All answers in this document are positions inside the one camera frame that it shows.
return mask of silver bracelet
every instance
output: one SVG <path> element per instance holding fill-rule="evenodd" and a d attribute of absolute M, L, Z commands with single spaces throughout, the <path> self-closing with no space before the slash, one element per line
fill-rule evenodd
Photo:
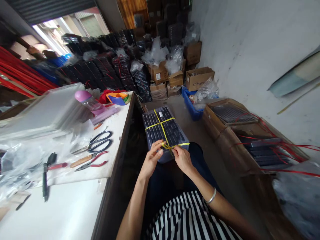
<path fill-rule="evenodd" d="M 217 189 L 214 188 L 214 192 L 213 192 L 213 195 L 212 195 L 211 199 L 208 202 L 206 201 L 207 204 L 211 203 L 214 200 L 214 198 L 216 196 L 216 193 L 217 193 Z"/>

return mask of person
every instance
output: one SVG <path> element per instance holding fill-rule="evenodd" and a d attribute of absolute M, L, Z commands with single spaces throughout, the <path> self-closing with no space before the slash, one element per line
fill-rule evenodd
<path fill-rule="evenodd" d="M 175 161 L 184 173 L 183 192 L 158 163 L 163 140 L 152 144 L 142 165 L 117 239 L 259 239 L 247 220 L 223 197 L 201 147 L 176 146 Z"/>

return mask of black pants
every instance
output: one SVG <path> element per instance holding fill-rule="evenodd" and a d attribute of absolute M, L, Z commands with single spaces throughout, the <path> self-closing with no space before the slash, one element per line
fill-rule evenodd
<path fill-rule="evenodd" d="M 195 142 L 190 142 L 189 153 L 193 166 L 208 183 L 222 194 L 204 160 L 201 147 Z M 183 192 L 191 192 L 195 190 L 198 190 L 198 188 L 185 174 L 183 174 L 183 190 L 177 190 L 170 173 L 162 166 L 162 164 L 158 163 L 148 184 L 142 231 L 146 230 L 146 227 L 150 224 L 156 213 L 163 205 Z"/>

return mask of hand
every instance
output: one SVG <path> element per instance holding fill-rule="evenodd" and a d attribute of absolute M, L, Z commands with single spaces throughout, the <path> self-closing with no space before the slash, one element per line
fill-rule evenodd
<path fill-rule="evenodd" d="M 176 163 L 181 171 L 190 177 L 190 174 L 196 170 L 196 168 L 192 165 L 190 153 L 179 146 L 175 146 L 172 149 Z"/>
<path fill-rule="evenodd" d="M 161 149 L 162 143 L 165 144 L 166 141 L 163 142 L 163 140 L 158 140 L 151 145 L 151 149 L 143 162 L 139 178 L 149 180 L 152 176 L 159 158 L 163 155 L 163 150 Z"/>

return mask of pink lid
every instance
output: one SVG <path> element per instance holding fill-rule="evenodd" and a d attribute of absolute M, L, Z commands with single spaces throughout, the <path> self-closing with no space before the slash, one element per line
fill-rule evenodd
<path fill-rule="evenodd" d="M 91 98 L 92 95 L 86 90 L 79 90 L 79 91 L 76 91 L 76 93 L 74 94 L 74 97 L 79 102 L 84 102 L 85 100 L 88 100 L 89 98 Z"/>

